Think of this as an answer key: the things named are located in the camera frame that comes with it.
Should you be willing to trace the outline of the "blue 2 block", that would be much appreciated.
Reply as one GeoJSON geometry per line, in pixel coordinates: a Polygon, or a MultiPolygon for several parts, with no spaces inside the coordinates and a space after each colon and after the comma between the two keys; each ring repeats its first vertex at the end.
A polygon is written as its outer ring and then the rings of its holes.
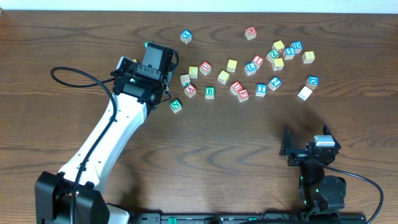
{"type": "Polygon", "coordinates": [[[281,84],[282,84],[281,79],[279,79],[278,77],[273,77],[273,78],[270,80],[270,82],[269,82],[269,84],[268,84],[268,87],[269,87],[272,91],[275,91],[276,89],[278,89],[278,87],[281,86],[281,84]]]}

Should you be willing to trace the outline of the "red A block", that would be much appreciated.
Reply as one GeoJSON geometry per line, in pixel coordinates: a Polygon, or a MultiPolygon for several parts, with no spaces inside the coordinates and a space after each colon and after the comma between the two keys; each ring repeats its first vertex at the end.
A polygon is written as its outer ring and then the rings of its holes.
{"type": "Polygon", "coordinates": [[[197,93],[197,88],[192,85],[191,83],[184,88],[184,93],[189,97],[192,98],[197,93]]]}

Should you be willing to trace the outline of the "blue D block lower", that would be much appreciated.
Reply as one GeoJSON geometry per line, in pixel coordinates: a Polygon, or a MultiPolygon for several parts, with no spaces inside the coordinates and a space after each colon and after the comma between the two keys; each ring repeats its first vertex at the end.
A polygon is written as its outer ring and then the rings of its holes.
{"type": "Polygon", "coordinates": [[[306,81],[306,87],[308,87],[309,89],[312,89],[312,90],[314,90],[314,89],[316,89],[316,87],[319,85],[319,78],[318,77],[316,77],[316,76],[309,76],[308,78],[307,78],[307,81],[306,81]]]}

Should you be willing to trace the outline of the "yellow O block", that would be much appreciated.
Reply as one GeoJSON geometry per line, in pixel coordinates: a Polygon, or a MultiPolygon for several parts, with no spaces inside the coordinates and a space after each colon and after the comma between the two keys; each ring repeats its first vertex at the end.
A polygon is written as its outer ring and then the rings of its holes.
{"type": "Polygon", "coordinates": [[[198,67],[191,66],[188,69],[188,74],[190,78],[198,78],[198,67]]]}

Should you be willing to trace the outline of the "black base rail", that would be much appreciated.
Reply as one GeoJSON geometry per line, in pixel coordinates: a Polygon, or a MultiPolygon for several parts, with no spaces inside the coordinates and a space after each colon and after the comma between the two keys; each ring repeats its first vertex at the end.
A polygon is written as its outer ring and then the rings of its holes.
{"type": "Polygon", "coordinates": [[[128,224],[240,224],[240,223],[367,223],[364,215],[315,215],[309,220],[289,213],[263,213],[259,214],[204,214],[204,215],[179,215],[159,213],[134,214],[128,224]]]}

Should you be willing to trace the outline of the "green F block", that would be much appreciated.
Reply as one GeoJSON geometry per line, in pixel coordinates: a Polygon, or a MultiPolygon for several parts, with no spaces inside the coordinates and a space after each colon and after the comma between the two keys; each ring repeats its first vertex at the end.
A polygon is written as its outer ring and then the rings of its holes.
{"type": "Polygon", "coordinates": [[[150,40],[150,41],[144,42],[145,49],[147,49],[149,43],[154,43],[154,41],[150,40]]]}

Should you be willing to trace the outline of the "green B block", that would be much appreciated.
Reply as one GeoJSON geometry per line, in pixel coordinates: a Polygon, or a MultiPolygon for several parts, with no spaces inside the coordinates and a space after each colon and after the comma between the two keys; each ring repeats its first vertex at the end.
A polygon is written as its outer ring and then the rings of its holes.
{"type": "Polygon", "coordinates": [[[215,87],[213,87],[213,86],[206,86],[205,87],[205,98],[207,100],[215,98],[215,87]]]}

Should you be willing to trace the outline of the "plain wood block right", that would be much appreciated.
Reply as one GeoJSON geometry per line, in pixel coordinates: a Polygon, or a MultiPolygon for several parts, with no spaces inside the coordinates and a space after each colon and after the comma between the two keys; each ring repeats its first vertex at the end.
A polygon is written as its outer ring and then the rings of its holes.
{"type": "Polygon", "coordinates": [[[304,86],[301,91],[298,93],[298,97],[303,101],[306,101],[308,97],[313,93],[313,90],[307,86],[304,86]]]}

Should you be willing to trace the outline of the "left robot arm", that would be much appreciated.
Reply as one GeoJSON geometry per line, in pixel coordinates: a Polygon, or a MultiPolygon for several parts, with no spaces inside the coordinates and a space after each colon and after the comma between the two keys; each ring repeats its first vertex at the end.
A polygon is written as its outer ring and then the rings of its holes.
{"type": "Polygon", "coordinates": [[[151,111],[164,102],[179,64],[178,52],[147,43],[142,62],[121,57],[110,73],[113,88],[90,74],[69,67],[51,69],[78,73],[109,97],[106,111],[77,153],[56,174],[41,173],[35,183],[37,223],[128,223],[128,210],[104,201],[106,182],[118,157],[151,111]]]}

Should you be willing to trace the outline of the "blue L block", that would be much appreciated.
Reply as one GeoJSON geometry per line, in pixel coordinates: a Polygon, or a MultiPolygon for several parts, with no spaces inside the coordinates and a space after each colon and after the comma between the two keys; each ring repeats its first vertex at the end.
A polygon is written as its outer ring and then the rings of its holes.
{"type": "Polygon", "coordinates": [[[256,73],[257,68],[256,68],[255,64],[253,62],[251,62],[251,63],[248,63],[245,65],[244,71],[246,72],[247,76],[251,76],[256,73]]]}

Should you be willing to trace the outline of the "yellow block centre upper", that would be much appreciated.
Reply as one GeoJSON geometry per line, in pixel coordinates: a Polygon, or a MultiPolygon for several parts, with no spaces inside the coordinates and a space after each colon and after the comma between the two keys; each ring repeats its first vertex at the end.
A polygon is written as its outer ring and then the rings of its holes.
{"type": "Polygon", "coordinates": [[[227,64],[227,71],[228,72],[235,72],[237,67],[237,60],[229,59],[227,64]]]}

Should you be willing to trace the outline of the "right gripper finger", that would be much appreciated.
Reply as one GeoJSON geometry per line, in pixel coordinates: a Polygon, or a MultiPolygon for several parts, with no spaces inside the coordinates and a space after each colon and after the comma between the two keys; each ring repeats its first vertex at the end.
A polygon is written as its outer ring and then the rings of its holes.
{"type": "Polygon", "coordinates": [[[279,155],[280,156],[289,156],[291,153],[293,153],[293,150],[294,149],[293,149],[293,144],[292,144],[292,135],[289,131],[289,128],[285,127],[279,155]]]}
{"type": "Polygon", "coordinates": [[[335,139],[335,137],[332,135],[331,131],[329,130],[327,125],[324,125],[323,127],[323,134],[325,135],[325,140],[322,143],[323,147],[335,147],[335,148],[341,148],[341,145],[339,142],[335,139]]]}

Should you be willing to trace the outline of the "red E block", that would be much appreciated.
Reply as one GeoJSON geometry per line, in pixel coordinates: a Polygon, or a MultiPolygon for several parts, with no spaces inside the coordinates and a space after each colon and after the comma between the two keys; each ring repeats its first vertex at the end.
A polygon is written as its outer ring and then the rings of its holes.
{"type": "Polygon", "coordinates": [[[250,97],[249,92],[245,88],[242,90],[239,90],[236,95],[238,97],[239,102],[247,101],[250,97]]]}

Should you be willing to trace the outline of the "red U block lower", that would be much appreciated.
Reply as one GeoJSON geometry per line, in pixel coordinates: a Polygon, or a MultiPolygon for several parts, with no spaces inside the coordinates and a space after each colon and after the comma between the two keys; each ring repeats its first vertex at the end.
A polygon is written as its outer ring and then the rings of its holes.
{"type": "Polygon", "coordinates": [[[239,81],[232,83],[230,86],[230,91],[233,95],[237,95],[237,93],[239,91],[241,91],[242,89],[243,89],[243,86],[239,81]]]}

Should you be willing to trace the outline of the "wood block green side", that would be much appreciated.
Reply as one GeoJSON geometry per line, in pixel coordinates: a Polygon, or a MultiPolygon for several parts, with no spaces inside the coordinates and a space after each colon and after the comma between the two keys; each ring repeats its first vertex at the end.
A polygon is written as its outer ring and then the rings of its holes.
{"type": "Polygon", "coordinates": [[[182,84],[183,87],[186,87],[189,84],[191,84],[191,80],[190,80],[189,74],[181,75],[180,76],[180,81],[181,81],[181,84],[182,84]]]}

